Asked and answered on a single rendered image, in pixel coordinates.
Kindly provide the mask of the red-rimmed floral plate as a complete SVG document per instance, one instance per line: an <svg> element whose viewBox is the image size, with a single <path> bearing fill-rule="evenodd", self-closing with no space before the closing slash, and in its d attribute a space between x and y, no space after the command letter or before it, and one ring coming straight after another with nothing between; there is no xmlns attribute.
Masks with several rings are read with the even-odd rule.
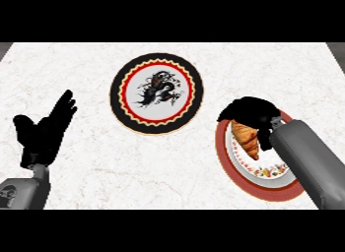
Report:
<svg viewBox="0 0 345 252"><path fill-rule="evenodd" d="M248 195L262 200L293 200L303 188L290 167L273 150L259 151L254 160L236 143L230 127L229 120L216 125L216 155L229 179Z"/></svg>

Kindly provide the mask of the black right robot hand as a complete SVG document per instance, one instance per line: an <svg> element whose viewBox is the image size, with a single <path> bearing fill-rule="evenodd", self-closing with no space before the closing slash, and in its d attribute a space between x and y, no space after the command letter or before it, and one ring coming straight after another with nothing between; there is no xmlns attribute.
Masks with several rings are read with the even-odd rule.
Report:
<svg viewBox="0 0 345 252"><path fill-rule="evenodd" d="M257 139L262 151L272 149L269 136L272 119L281 116L281 111L273 103L262 98L245 96L235 99L222 110L217 122L233 120L239 124L257 130Z"/></svg>

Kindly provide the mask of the black dragon plate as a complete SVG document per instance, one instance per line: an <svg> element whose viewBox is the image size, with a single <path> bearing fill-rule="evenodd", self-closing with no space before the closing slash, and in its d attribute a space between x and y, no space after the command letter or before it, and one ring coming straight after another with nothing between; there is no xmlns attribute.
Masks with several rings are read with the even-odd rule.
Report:
<svg viewBox="0 0 345 252"><path fill-rule="evenodd" d="M186 59L148 53L121 68L109 102L117 119L136 133L164 135L192 120L204 97L202 78Z"/></svg>

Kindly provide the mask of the golden brown croissant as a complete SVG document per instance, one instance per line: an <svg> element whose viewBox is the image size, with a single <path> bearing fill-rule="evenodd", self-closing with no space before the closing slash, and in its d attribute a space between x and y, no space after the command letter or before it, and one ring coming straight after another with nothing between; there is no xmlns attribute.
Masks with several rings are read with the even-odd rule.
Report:
<svg viewBox="0 0 345 252"><path fill-rule="evenodd" d="M230 121L230 133L233 139L253 160L259 159L259 139L257 130L239 124L235 120Z"/></svg>

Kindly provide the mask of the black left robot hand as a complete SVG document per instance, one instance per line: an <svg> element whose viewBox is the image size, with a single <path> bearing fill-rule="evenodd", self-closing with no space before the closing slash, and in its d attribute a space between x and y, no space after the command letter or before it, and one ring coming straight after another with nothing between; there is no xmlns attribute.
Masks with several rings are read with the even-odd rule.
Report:
<svg viewBox="0 0 345 252"><path fill-rule="evenodd" d="M38 123L23 114L13 118L17 141L23 146L20 167L31 169L35 164L50 165L54 161L63 133L77 111L72 91L66 90L51 112Z"/></svg>

